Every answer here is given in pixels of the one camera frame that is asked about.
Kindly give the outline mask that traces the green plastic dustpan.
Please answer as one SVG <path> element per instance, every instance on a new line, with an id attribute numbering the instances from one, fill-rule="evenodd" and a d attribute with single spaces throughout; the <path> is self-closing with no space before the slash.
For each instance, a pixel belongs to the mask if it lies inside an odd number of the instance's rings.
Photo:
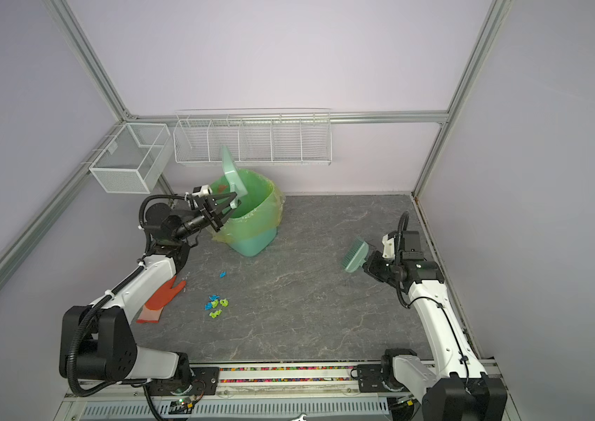
<path id="1" fill-rule="evenodd" d="M 236 194 L 235 199 L 244 198 L 248 194 L 248 190 L 234 164 L 234 157 L 225 145 L 221 147 L 221 162 L 229 189 L 232 193 Z"/>

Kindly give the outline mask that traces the green hand brush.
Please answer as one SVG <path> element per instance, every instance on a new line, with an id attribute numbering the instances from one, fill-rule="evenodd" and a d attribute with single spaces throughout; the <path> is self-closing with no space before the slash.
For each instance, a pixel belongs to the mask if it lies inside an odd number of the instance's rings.
<path id="1" fill-rule="evenodd" d="M 369 254 L 369 243 L 357 238 L 345 254 L 342 266 L 347 273 L 354 273 L 365 263 Z"/>

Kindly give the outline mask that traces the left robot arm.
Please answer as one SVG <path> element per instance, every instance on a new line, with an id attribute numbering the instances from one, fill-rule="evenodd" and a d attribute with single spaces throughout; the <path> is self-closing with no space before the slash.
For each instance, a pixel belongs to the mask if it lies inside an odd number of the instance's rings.
<path id="1" fill-rule="evenodd" d="M 152 195 L 139 208 L 145 247 L 136 268 L 92 303 L 73 306 L 62 318 L 59 371 L 75 396 L 87 397 L 116 384 L 143 387 L 175 381 L 192 386 L 185 353 L 137 345 L 131 321 L 160 287 L 187 263 L 189 242 L 211 228 L 220 231 L 234 214 L 238 196 L 206 186 L 184 195 Z"/>

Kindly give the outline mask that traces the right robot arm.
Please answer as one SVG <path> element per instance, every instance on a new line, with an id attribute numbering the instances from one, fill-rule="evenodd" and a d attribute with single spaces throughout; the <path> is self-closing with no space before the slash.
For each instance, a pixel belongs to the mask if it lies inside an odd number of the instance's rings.
<path id="1" fill-rule="evenodd" d="M 413 354 L 385 354 L 385 380 L 404 387 L 418 404 L 417 420 L 501 420 L 508 393 L 501 379 L 489 375 L 476 357 L 451 305 L 439 265 L 421 250 L 420 235 L 406 229 L 383 237 L 363 270 L 395 289 L 406 310 L 416 310 L 434 357 L 429 369 Z"/>

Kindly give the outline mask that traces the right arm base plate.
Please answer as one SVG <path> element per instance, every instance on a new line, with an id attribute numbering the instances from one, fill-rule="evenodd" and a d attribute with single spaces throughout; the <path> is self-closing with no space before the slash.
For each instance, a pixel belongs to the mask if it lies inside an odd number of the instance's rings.
<path id="1" fill-rule="evenodd" d="M 381 363 L 359 364 L 352 369 L 358 389 L 362 393 L 394 392 L 392 386 L 386 382 L 385 372 Z"/>

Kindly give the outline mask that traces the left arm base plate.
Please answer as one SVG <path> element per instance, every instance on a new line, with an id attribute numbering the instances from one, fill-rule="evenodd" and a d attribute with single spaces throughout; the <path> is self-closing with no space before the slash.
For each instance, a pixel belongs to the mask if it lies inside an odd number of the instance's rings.
<path id="1" fill-rule="evenodd" d="M 204 366 L 190 369 L 190 384 L 181 380 L 158 380 L 148 384 L 150 396 L 213 396 L 220 380 L 220 367 Z"/>

